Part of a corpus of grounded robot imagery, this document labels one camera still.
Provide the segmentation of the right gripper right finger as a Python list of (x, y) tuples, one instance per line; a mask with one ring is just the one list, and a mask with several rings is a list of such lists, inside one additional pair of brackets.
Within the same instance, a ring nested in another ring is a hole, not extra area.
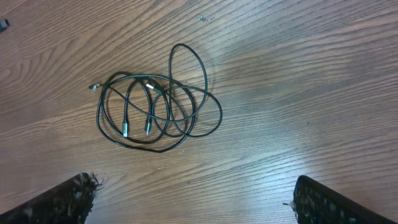
[(306, 175), (298, 177), (287, 205), (298, 224), (397, 224)]

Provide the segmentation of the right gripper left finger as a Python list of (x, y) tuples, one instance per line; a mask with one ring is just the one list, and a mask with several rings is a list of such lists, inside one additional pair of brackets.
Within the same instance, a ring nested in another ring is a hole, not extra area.
[(84, 224), (102, 188), (94, 174), (79, 173), (2, 213), (1, 224)]

